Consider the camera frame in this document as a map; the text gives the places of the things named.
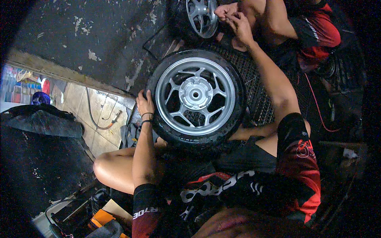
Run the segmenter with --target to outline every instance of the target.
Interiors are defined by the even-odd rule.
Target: bracelet
[[[142,118],[143,118],[143,116],[146,115],[146,114],[151,114],[151,115],[153,115],[152,112],[146,112],[146,113],[143,113]]]
[[[142,123],[140,123],[140,126],[143,126],[143,123],[144,122],[151,122],[152,123],[152,120],[145,120],[145,121],[142,121]]]

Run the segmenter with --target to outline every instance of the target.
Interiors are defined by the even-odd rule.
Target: air hose
[[[88,103],[88,105],[89,105],[90,119],[91,119],[91,121],[94,123],[94,125],[95,125],[99,130],[107,130],[107,129],[109,129],[110,127],[112,127],[112,125],[113,125],[115,122],[117,122],[117,119],[118,119],[119,115],[122,113],[122,111],[119,110],[119,112],[118,112],[118,113],[114,116],[114,118],[112,119],[110,125],[108,125],[107,127],[100,127],[100,126],[98,126],[98,125],[95,123],[95,121],[94,121],[94,119],[93,119],[93,116],[91,115],[90,96],[89,96],[89,90],[88,90],[88,88],[86,88],[86,93],[87,93],[87,103]]]

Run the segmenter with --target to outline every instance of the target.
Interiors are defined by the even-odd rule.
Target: red cable
[[[314,99],[315,99],[315,102],[316,102],[317,111],[319,112],[320,120],[321,120],[321,122],[322,122],[322,124],[323,124],[324,129],[326,129],[326,130],[329,131],[329,132],[337,132],[337,131],[339,131],[340,129],[337,129],[337,130],[333,130],[333,131],[332,131],[332,130],[328,130],[327,127],[325,127],[325,124],[324,124],[324,122],[323,122],[323,118],[322,118],[322,114],[320,113],[319,105],[317,104],[317,100],[316,100],[314,91],[312,90],[311,83],[309,82],[309,79],[308,79],[308,77],[307,77],[307,74],[305,73],[304,75],[305,75],[306,78],[307,78],[307,82],[308,82],[308,84],[309,84],[309,86],[310,86],[312,95],[314,96]]]

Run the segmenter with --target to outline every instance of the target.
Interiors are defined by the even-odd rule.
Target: dirty floor
[[[63,93],[63,103],[56,100],[56,107],[59,110],[72,112],[76,120],[83,124],[85,127],[83,138],[94,157],[118,150],[121,142],[120,127],[129,120],[135,101],[88,88],[91,114],[98,126],[107,127],[115,114],[119,110],[122,111],[111,128],[101,130],[91,121],[85,90],[84,86],[67,83]]]

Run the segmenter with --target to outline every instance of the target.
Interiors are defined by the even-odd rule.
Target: man
[[[141,91],[136,102],[143,122],[136,148],[105,153],[94,163],[100,182],[134,194],[134,238],[314,237],[304,225],[320,204],[309,124],[290,81],[254,41],[248,19],[243,13],[225,17],[257,64],[275,123],[240,129],[231,140],[247,144],[229,158],[199,164],[198,176],[190,179],[183,176],[189,174],[185,166],[176,170],[173,163],[155,159],[165,143],[153,143],[154,104],[151,92],[145,99]],[[254,135],[265,138],[254,142]],[[174,196],[165,199],[168,194]]]
[[[260,28],[259,38],[268,44],[267,53],[282,68],[313,70],[341,42],[326,0],[243,0],[219,6],[215,14],[226,22],[229,19],[224,14],[237,11],[245,14],[253,32]],[[232,46],[246,51],[236,38]]]

